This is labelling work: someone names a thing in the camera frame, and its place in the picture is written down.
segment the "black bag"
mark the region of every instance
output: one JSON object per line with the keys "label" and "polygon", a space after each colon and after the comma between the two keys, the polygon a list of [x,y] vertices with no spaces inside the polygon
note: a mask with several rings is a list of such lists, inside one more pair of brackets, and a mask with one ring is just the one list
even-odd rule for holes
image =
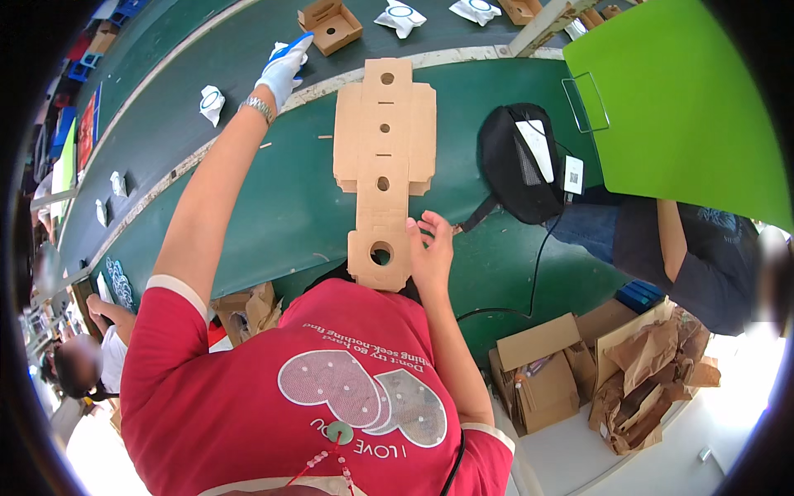
{"label": "black bag", "polygon": [[[539,120],[549,146],[554,181],[543,179],[538,161],[515,123]],[[477,134],[477,161],[491,189],[491,196],[460,224],[467,233],[498,204],[525,224],[540,224],[562,212],[563,167],[545,110],[531,103],[497,107],[486,117]]]}

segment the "black hair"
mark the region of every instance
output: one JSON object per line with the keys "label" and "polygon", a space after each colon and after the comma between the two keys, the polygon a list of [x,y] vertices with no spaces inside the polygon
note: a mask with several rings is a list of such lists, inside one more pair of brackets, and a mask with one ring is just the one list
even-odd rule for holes
{"label": "black hair", "polygon": [[[55,350],[55,369],[58,373],[58,383],[60,389],[66,393],[67,396],[72,398],[89,398],[92,402],[101,402],[108,398],[118,398],[118,394],[110,393],[105,389],[102,380],[98,380],[94,386],[84,388],[83,385],[78,384],[76,362],[73,358],[64,354],[63,347]],[[91,393],[91,390],[96,388],[96,392]]]}
{"label": "black hair", "polygon": [[52,372],[52,365],[50,364],[49,360],[47,360],[49,352],[46,352],[44,356],[41,357],[41,362],[39,363],[39,370],[41,371],[41,378],[46,382],[53,385],[58,383],[58,376]]}

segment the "metal handle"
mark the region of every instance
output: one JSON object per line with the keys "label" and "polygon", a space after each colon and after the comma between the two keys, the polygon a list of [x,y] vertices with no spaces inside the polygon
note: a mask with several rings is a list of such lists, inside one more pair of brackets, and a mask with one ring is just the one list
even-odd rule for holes
{"label": "metal handle", "polygon": [[[607,121],[606,127],[602,127],[602,128],[598,128],[598,129],[593,129],[592,127],[590,129],[582,129],[582,126],[579,123],[579,118],[576,116],[576,111],[573,109],[573,102],[571,102],[571,95],[568,93],[568,88],[565,86],[565,82],[566,81],[573,81],[573,84],[575,86],[576,85],[576,80],[578,78],[582,77],[583,75],[590,76],[590,80],[592,81],[593,87],[595,88],[595,94],[598,95],[598,101],[601,104],[601,111],[603,112],[603,117]],[[575,76],[573,78],[564,78],[564,79],[561,80],[561,83],[562,83],[562,90],[565,92],[565,97],[568,99],[568,105],[571,106],[571,113],[573,114],[573,120],[576,121],[576,128],[579,129],[580,133],[587,134],[587,133],[594,133],[595,131],[603,131],[605,129],[609,129],[609,116],[607,115],[607,109],[604,108],[604,106],[603,106],[603,99],[601,98],[601,93],[598,91],[598,87],[596,86],[596,80],[593,79],[593,75],[590,74],[590,72],[585,72],[585,73],[579,74],[578,76]],[[584,108],[584,99],[580,98],[580,100],[582,101],[582,109],[584,109],[584,112],[587,113],[587,109]]]}

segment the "hand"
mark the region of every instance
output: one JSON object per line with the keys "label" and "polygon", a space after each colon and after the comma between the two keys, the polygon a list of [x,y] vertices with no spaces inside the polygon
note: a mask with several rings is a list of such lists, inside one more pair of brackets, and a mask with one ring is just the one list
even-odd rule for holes
{"label": "hand", "polygon": [[[430,234],[420,232],[420,228]],[[437,213],[425,210],[421,221],[411,217],[405,220],[405,231],[410,240],[411,277],[420,297],[424,300],[449,296],[452,226]]]}
{"label": "hand", "polygon": [[276,48],[270,54],[268,65],[264,66],[262,77],[253,85],[267,85],[276,100],[276,115],[281,113],[281,107],[292,94],[292,90],[300,86],[303,79],[296,78],[300,68],[306,62],[306,50],[314,39],[314,33],[309,31],[297,40],[283,48]]}
{"label": "hand", "polygon": [[88,311],[90,313],[99,314],[98,309],[101,304],[102,299],[96,293],[89,294],[88,298],[86,298],[86,306],[88,307]]}

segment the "white card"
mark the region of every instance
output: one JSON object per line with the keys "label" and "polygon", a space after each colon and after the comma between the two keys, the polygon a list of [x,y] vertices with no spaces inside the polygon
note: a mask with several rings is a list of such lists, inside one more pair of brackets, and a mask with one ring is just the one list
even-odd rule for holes
{"label": "white card", "polygon": [[538,161],[543,179],[547,183],[554,180],[554,169],[551,167],[551,155],[549,154],[549,143],[545,138],[545,130],[542,121],[519,121],[515,123],[521,136],[524,136],[526,146],[530,147],[532,155]]}
{"label": "white card", "polygon": [[584,188],[584,162],[576,157],[565,156],[565,183],[562,189],[569,193],[582,194]]}

